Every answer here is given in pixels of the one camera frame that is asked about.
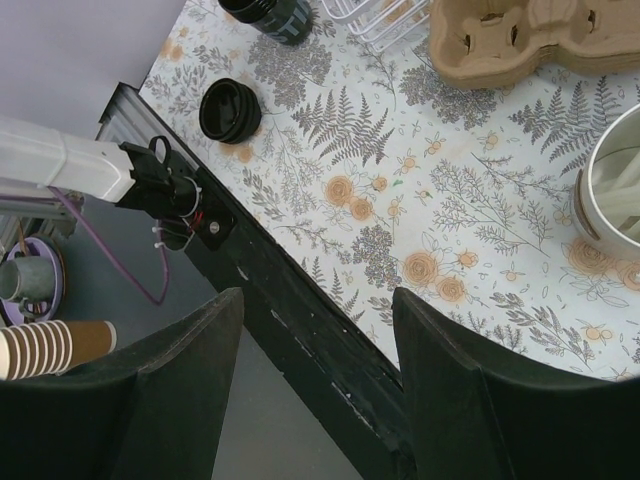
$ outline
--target dark glass jar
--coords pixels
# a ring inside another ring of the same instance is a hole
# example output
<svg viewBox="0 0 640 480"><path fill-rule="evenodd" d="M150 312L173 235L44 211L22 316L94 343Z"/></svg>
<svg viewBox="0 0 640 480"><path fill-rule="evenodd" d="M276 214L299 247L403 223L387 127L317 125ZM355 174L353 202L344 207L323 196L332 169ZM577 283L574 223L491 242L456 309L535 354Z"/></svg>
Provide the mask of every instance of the dark glass jar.
<svg viewBox="0 0 640 480"><path fill-rule="evenodd" d="M236 20L284 45L297 45L313 25L307 0L219 0Z"/></svg>

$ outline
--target white wire rack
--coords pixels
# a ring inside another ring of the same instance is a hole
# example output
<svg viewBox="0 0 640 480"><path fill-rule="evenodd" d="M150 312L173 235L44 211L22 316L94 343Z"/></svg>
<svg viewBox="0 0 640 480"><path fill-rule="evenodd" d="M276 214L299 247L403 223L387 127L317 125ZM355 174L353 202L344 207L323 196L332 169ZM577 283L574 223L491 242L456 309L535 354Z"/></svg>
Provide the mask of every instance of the white wire rack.
<svg viewBox="0 0 640 480"><path fill-rule="evenodd" d="M430 0L322 0L331 19L380 53L402 38L427 34Z"/></svg>

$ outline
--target tablecloth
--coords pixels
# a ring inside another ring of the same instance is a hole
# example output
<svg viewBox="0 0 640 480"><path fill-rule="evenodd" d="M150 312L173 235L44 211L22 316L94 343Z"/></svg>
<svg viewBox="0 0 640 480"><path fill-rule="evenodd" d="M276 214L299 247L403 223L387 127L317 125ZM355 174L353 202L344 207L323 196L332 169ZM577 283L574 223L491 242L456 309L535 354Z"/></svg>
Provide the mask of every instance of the tablecloth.
<svg viewBox="0 0 640 480"><path fill-rule="evenodd" d="M411 289L519 354L610 380L640 373L640 263L587 246L569 191L638 72L543 65L462 91L426 40L375 53L312 1L299 47L189 0L141 90L211 172L395 364L391 296ZM250 141L208 140L202 94L231 77L259 97Z"/></svg>

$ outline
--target floor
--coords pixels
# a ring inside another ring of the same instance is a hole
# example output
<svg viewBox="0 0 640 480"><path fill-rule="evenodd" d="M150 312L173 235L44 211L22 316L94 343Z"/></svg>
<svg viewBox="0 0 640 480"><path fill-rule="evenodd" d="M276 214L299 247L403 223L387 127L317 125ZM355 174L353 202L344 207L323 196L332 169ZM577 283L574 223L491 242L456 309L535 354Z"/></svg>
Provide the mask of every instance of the floor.
<svg viewBox="0 0 640 480"><path fill-rule="evenodd" d="M132 273L159 292L162 270L145 214L89 200L85 214ZM62 244L69 297L59 317L110 320L125 346L179 320L215 295L186 256L170 256L162 307L135 291L82 228ZM361 478L282 374L245 330L213 471L214 480L352 480Z"/></svg>

